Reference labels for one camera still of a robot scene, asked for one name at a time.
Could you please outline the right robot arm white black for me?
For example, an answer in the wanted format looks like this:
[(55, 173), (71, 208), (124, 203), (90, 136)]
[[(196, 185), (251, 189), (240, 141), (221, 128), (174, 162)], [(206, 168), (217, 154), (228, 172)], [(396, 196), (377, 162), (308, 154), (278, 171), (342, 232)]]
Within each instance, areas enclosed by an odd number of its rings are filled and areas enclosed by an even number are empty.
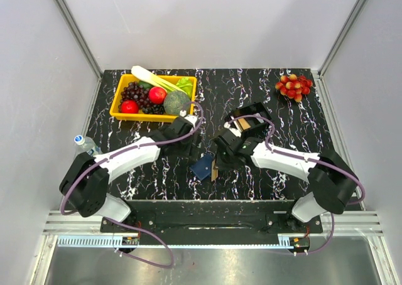
[(322, 154), (292, 151), (256, 137), (242, 137), (233, 128), (221, 129), (213, 142), (219, 169), (242, 165), (273, 169), (308, 183), (308, 193), (285, 218), (293, 232), (302, 231), (312, 218), (325, 212), (342, 214), (357, 187), (357, 176), (334, 150)]

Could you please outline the blue card holder wallet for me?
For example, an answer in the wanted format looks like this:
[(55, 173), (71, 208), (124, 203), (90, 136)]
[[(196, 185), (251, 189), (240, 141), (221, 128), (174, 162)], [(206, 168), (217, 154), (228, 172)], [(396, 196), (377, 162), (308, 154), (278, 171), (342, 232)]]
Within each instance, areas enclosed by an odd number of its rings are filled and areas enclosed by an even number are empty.
[(203, 181), (212, 174), (213, 160), (213, 156), (210, 154), (205, 154), (195, 164), (191, 165), (190, 171), (198, 180)]

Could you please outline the gold credit card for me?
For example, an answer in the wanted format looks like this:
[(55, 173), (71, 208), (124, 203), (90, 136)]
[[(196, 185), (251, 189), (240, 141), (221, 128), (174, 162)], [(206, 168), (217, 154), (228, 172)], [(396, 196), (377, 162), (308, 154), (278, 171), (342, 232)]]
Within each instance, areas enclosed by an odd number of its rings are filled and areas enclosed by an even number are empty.
[(215, 181), (218, 177), (219, 174), (219, 169), (216, 165), (216, 160), (214, 159), (212, 161), (212, 166), (211, 166), (211, 181)]

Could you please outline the black card tray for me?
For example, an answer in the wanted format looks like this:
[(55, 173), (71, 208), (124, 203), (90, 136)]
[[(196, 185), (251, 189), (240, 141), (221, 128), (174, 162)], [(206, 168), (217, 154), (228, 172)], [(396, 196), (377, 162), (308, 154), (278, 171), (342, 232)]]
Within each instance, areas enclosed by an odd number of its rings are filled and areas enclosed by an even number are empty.
[(263, 118), (273, 121), (268, 110), (261, 102), (254, 102), (250, 105), (238, 107), (237, 109), (232, 110), (224, 120), (229, 122), (235, 118), (246, 118), (249, 122), (254, 124), (252, 129), (241, 131), (241, 128), (236, 121), (231, 123), (231, 127), (237, 128), (241, 132), (243, 138), (257, 137), (262, 139), (269, 129), (269, 124)]

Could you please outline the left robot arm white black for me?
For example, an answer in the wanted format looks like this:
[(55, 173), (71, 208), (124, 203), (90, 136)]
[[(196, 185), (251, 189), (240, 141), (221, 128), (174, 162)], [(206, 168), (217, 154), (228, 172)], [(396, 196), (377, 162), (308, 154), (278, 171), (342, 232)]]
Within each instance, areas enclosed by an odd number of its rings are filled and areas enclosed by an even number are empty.
[(83, 218), (98, 215), (114, 220), (123, 232), (132, 230), (136, 216), (122, 198), (107, 192), (109, 184), (138, 166), (156, 161), (166, 148), (178, 151), (178, 145), (188, 141), (199, 127), (197, 116), (179, 116), (163, 130), (150, 132), (118, 150), (96, 156), (80, 153), (59, 187), (63, 195), (61, 214), (77, 212)]

